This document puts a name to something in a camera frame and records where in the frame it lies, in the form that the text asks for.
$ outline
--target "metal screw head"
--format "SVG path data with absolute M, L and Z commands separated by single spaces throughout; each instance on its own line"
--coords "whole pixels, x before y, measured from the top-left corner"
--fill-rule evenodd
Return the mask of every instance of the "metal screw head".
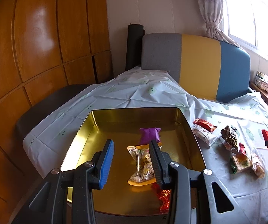
M 171 161 L 170 162 L 170 166 L 172 166 L 172 167 L 178 167 L 179 166 L 179 163 L 176 162 L 176 161 Z
M 85 163 L 84 163 L 84 166 L 85 167 L 92 167 L 94 165 L 94 163 L 92 162 L 92 161 L 86 161 Z
M 51 173 L 52 174 L 54 174 L 54 175 L 56 175 L 56 174 L 58 174 L 59 173 L 59 168 L 53 168 L 52 170 L 51 170 Z
M 212 170 L 206 168 L 206 169 L 204 169 L 204 174 L 211 175 L 212 174 Z

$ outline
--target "dark chair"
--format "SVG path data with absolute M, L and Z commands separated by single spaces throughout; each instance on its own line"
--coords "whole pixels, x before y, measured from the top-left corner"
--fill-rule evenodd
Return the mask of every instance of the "dark chair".
M 18 140 L 23 142 L 25 136 L 44 118 L 88 86 L 87 84 L 76 84 L 63 87 L 30 108 L 16 123 L 15 132 Z

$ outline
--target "white wall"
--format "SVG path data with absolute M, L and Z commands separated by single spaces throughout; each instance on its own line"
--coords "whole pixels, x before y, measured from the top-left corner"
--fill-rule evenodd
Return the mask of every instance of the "white wall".
M 197 0 L 107 0 L 108 27 L 113 72 L 125 71 L 127 29 L 129 24 L 142 24 L 145 33 L 175 32 L 205 35 L 206 26 Z M 246 50 L 251 58 L 250 80 L 256 71 L 268 75 L 268 62 Z
M 244 50 L 250 55 L 250 81 L 254 81 L 257 71 L 268 75 L 268 61 L 249 49 Z

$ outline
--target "window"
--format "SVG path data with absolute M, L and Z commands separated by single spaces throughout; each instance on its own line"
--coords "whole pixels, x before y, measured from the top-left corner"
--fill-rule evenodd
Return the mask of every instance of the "window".
M 268 6 L 262 0 L 224 0 L 221 29 L 268 60 Z

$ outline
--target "purple wrapped candy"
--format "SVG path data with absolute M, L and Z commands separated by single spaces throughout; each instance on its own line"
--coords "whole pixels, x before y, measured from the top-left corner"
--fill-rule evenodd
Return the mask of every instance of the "purple wrapped candy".
M 157 140 L 160 142 L 159 132 L 161 128 L 140 128 L 141 138 L 139 145 L 149 144 L 151 140 Z

